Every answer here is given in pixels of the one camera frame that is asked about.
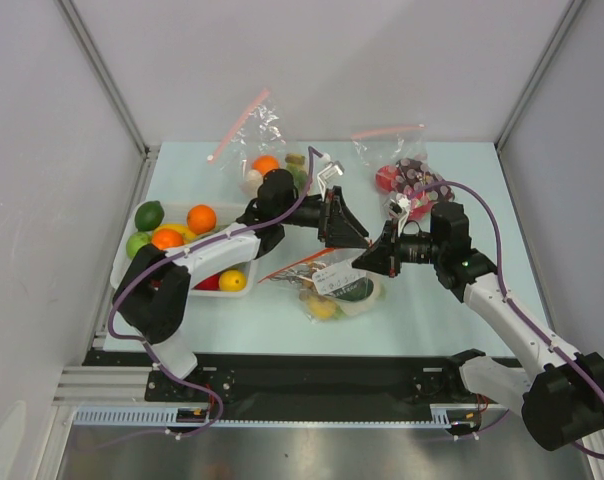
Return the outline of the zip bag orange seal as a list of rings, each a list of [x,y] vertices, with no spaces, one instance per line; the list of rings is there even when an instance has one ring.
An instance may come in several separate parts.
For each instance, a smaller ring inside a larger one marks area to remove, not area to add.
[[[296,294],[298,304],[303,309],[306,316],[311,321],[316,323],[362,316],[379,307],[382,302],[386,300],[386,297],[381,303],[379,303],[370,311],[358,316],[349,317],[340,308],[340,300],[329,296],[329,294],[334,290],[346,284],[352,283],[358,278],[364,276],[367,276],[368,278],[380,277],[383,280],[386,289],[386,282],[384,277],[365,270],[354,269],[351,266],[352,261],[357,258],[361,253],[362,251],[360,249],[323,248],[311,255],[298,259],[289,265],[286,265],[273,271],[272,273],[260,279],[259,282],[261,284],[273,285],[281,289],[293,291]],[[293,275],[296,273],[310,277],[318,290],[318,295],[313,295],[307,292],[300,291],[298,287],[293,283]],[[314,319],[310,315],[306,305],[306,300],[310,296],[324,297],[335,302],[337,305],[337,311],[334,317],[324,321]]]

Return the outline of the brown longan bunch fake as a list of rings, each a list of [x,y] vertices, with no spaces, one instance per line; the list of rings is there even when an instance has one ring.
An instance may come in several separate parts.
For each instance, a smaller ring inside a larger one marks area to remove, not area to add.
[[[307,292],[309,294],[318,295],[318,290],[308,276],[296,273],[293,275],[293,283],[298,287],[300,291]]]

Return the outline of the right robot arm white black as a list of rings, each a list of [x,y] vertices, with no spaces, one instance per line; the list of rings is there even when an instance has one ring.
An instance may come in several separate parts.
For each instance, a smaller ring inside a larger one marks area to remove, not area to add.
[[[476,350],[452,357],[454,369],[443,376],[451,399],[479,394],[496,401],[548,451],[604,430],[604,359],[580,353],[517,305],[501,267],[472,247],[461,204],[437,204],[427,232],[404,234],[387,222],[352,265],[394,277],[405,263],[432,265],[440,284],[478,314],[520,364],[510,368]]]

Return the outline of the white cauliflower fake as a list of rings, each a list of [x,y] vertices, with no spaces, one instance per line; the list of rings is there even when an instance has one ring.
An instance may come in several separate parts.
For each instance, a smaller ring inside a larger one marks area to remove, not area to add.
[[[372,286],[371,293],[364,299],[358,301],[339,301],[340,308],[347,316],[353,317],[364,314],[385,299],[386,289],[383,280],[380,277],[371,277],[369,278],[369,282]]]

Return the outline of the dark green avocado fake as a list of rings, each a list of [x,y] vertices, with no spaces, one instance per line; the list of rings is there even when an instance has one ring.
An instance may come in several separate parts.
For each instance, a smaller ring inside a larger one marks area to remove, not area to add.
[[[374,287],[375,283],[367,276],[364,276],[334,290],[329,296],[343,302],[360,302],[372,295]]]

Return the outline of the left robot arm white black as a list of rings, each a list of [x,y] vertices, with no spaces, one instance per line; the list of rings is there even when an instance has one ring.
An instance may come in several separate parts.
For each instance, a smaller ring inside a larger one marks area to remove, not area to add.
[[[167,388],[177,398],[193,399],[202,388],[196,355],[180,335],[191,290],[228,267],[271,252],[287,225],[314,229],[327,247],[368,246],[369,233],[346,206],[340,187],[308,195],[295,187],[291,172],[276,169],[267,173],[244,213],[223,231],[170,251],[147,245],[134,256],[111,312],[121,315],[154,363],[168,371]]]

